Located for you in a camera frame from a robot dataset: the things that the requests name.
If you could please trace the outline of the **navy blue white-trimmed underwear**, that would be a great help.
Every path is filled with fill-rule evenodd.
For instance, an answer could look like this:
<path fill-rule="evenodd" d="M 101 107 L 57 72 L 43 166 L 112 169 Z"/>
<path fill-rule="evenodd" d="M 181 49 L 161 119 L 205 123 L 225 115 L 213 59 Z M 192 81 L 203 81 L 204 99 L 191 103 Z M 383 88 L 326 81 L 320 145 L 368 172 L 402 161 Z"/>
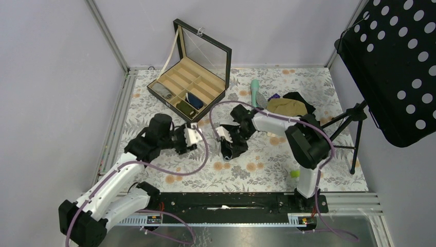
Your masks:
<path fill-rule="evenodd" d="M 200 110 L 204 106 L 204 103 L 190 92 L 186 93 L 185 101 L 196 110 Z"/>

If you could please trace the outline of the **black white-trimmed boxer briefs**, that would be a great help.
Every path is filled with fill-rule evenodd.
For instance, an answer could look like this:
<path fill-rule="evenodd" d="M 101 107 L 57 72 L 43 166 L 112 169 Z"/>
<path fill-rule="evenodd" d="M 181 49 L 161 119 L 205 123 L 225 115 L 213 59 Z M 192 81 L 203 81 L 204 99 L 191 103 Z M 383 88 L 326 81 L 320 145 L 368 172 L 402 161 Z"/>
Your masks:
<path fill-rule="evenodd" d="M 221 155 L 225 161 L 239 157 L 248 150 L 247 139 L 234 139 L 231 142 L 221 137 Z"/>

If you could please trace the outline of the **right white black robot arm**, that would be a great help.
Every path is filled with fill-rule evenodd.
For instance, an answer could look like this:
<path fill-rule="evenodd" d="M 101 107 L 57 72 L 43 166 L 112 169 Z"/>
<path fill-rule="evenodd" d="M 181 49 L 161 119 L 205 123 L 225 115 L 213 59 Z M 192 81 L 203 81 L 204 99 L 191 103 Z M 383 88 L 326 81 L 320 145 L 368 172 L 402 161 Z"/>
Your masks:
<path fill-rule="evenodd" d="M 268 110 L 249 110 L 237 105 L 230 113 L 232 122 L 220 124 L 215 129 L 221 143 L 221 154 L 228 161 L 239 157 L 248 149 L 247 141 L 256 132 L 268 132 L 285 137 L 294 159 L 300 165 L 296 188 L 296 208 L 307 212 L 315 206 L 314 195 L 318 191 L 319 170 L 334 153 L 330 138 L 322 130 L 314 116 L 306 114 L 288 117 Z"/>

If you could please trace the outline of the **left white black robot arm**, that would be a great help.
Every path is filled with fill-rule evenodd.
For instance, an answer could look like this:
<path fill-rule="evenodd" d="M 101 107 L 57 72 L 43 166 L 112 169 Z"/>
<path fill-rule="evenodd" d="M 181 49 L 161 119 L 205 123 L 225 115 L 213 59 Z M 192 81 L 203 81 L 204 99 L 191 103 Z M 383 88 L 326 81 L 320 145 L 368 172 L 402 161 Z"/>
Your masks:
<path fill-rule="evenodd" d="M 128 142 L 119 160 L 103 178 L 74 202 L 65 200 L 59 206 L 60 231 L 66 237 L 65 246 L 71 242 L 78 246 L 98 246 L 111 228 L 140 210 L 160 215 L 165 207 L 160 190 L 147 182 L 136 182 L 125 196 L 115 197 L 130 179 L 146 168 L 170 173 L 151 164 L 161 150 L 173 149 L 177 154 L 184 154 L 195 150 L 203 139 L 196 123 L 176 127 L 171 116 L 155 114 L 148 126 Z"/>

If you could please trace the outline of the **floral patterned table mat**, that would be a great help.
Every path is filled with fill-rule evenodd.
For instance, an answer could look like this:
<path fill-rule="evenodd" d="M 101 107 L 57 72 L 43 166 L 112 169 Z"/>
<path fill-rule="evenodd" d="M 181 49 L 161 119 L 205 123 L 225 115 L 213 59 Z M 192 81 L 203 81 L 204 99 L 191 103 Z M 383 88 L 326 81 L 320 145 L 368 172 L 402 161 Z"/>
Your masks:
<path fill-rule="evenodd" d="M 138 72 L 115 160 L 123 153 L 129 140 L 147 126 L 156 113 L 170 115 L 177 126 L 185 123 L 147 90 L 147 85 L 158 74 L 156 70 Z M 321 125 L 343 112 L 327 68 L 237 68 L 231 70 L 230 76 L 229 88 L 223 100 L 251 103 L 250 83 L 258 79 L 260 92 L 266 98 L 273 94 L 283 96 L 289 92 L 299 92 L 316 108 L 315 116 Z M 217 127 L 221 121 L 232 120 L 229 114 L 236 105 L 229 103 L 215 107 L 213 125 Z M 299 178 L 292 179 L 289 173 L 299 170 L 299 165 L 285 137 L 256 132 L 247 142 L 247 152 L 236 159 L 224 161 L 220 146 L 214 139 L 208 114 L 199 120 L 198 126 L 209 147 L 208 161 L 201 171 L 181 177 L 147 168 L 127 182 L 124 191 L 132 183 L 142 181 L 164 192 L 293 191 L 297 186 Z M 205 159 L 204 150 L 203 142 L 199 143 L 196 150 L 183 155 L 177 155 L 174 150 L 163 150 L 152 163 L 176 173 L 187 173 L 200 167 Z M 334 159 L 321 170 L 321 191 L 368 191 L 359 161 L 356 162 L 355 174 L 349 173 L 353 150 L 336 149 L 335 154 Z"/>

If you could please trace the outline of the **grey striped cloth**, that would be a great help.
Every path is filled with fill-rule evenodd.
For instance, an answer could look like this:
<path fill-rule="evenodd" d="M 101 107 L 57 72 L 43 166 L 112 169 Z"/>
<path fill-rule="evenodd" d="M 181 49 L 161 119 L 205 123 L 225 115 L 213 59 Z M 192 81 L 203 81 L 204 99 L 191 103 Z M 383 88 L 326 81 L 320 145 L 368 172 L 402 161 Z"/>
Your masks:
<path fill-rule="evenodd" d="M 268 100 L 260 92 L 256 93 L 256 103 L 259 107 L 264 109 L 268 106 Z"/>

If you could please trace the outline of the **mint green rolled cloth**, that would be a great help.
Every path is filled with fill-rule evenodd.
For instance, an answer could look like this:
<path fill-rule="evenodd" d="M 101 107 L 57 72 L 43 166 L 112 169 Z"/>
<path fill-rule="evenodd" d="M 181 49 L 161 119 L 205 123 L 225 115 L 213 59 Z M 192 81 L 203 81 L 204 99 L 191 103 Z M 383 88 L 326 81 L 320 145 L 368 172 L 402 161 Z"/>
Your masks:
<path fill-rule="evenodd" d="M 257 93 L 259 91 L 259 80 L 258 79 L 253 79 L 250 83 L 250 91 L 251 91 L 251 104 L 254 107 L 258 107 L 259 105 L 257 104 Z"/>

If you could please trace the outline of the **purple small cloth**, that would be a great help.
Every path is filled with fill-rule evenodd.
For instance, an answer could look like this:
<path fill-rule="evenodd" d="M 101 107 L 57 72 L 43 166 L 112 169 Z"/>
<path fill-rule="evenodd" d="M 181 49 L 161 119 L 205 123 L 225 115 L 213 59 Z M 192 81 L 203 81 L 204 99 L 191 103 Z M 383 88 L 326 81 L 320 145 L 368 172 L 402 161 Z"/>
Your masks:
<path fill-rule="evenodd" d="M 273 94 L 271 97 L 268 98 L 268 101 L 271 101 L 272 99 L 280 98 L 281 96 L 279 94 Z"/>

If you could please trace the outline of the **grey rolled item in box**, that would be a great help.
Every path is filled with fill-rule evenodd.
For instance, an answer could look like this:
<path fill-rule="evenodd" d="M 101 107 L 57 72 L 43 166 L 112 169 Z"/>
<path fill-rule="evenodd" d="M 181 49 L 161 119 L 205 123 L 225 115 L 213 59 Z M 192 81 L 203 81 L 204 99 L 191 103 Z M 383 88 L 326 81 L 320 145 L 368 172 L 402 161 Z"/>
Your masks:
<path fill-rule="evenodd" d="M 156 82 L 152 85 L 152 90 L 155 91 L 159 96 L 166 100 L 170 100 L 173 98 L 173 93 L 166 88 L 163 84 Z"/>

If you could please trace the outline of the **tan beige cloth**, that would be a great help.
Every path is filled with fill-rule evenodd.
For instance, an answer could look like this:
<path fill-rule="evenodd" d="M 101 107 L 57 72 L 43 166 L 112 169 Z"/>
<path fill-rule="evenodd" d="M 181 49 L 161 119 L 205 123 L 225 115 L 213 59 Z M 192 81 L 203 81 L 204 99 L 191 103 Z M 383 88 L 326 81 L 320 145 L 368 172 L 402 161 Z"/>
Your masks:
<path fill-rule="evenodd" d="M 266 108 L 269 112 L 280 114 L 284 116 L 303 116 L 308 113 L 306 106 L 303 102 L 286 99 L 286 98 L 274 98 L 271 99 Z"/>

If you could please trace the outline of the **black wooden compartment box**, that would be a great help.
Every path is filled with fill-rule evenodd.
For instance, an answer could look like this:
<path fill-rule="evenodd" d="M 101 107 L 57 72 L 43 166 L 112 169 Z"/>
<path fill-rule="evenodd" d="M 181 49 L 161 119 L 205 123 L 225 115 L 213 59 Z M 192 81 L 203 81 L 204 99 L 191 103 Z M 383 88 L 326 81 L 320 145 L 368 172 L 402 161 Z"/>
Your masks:
<path fill-rule="evenodd" d="M 173 48 L 178 50 L 179 60 L 173 65 L 166 62 L 147 89 L 183 120 L 198 122 L 224 98 L 229 88 L 232 50 L 206 35 L 203 28 L 196 29 L 180 19 L 175 19 L 173 26 Z M 166 100 L 153 91 L 151 87 L 156 82 L 168 88 L 173 98 Z M 178 102 L 185 101 L 187 92 L 204 103 L 193 119 L 176 108 Z"/>

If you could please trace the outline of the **green small block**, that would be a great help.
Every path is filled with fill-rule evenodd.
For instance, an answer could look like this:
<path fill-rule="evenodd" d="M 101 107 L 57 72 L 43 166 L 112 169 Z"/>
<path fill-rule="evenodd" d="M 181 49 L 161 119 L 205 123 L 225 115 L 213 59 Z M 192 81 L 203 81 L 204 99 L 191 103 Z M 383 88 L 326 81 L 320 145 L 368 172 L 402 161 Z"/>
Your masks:
<path fill-rule="evenodd" d="M 292 179 L 296 179 L 300 177 L 300 170 L 291 170 L 289 173 Z"/>

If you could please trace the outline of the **black cloth pile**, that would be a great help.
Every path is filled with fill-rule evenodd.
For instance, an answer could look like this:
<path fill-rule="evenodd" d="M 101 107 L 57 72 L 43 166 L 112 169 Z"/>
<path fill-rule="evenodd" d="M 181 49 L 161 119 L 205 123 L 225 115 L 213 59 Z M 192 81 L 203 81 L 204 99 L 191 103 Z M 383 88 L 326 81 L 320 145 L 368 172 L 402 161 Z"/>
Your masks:
<path fill-rule="evenodd" d="M 304 116 L 309 114 L 316 118 L 316 108 L 308 103 L 299 92 L 289 92 L 282 98 L 291 100 L 291 116 Z"/>

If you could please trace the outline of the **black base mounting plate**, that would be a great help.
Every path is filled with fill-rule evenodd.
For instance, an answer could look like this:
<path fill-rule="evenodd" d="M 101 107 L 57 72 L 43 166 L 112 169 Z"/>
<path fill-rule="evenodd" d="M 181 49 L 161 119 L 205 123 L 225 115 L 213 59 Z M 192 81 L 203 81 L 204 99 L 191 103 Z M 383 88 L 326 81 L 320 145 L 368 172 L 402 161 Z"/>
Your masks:
<path fill-rule="evenodd" d="M 328 213 L 324 195 L 304 199 L 292 192 L 161 192 L 151 196 L 148 210 L 161 209 L 166 224 L 288 223 L 288 215 Z"/>

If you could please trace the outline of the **black perforated panel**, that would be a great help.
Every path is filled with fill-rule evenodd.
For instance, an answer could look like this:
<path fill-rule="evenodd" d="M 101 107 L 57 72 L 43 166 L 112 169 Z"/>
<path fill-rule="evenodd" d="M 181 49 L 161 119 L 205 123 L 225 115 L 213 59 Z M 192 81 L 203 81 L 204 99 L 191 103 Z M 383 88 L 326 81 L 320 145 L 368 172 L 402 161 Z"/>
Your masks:
<path fill-rule="evenodd" d="M 435 132 L 435 1 L 368 1 L 335 48 L 390 144 Z"/>

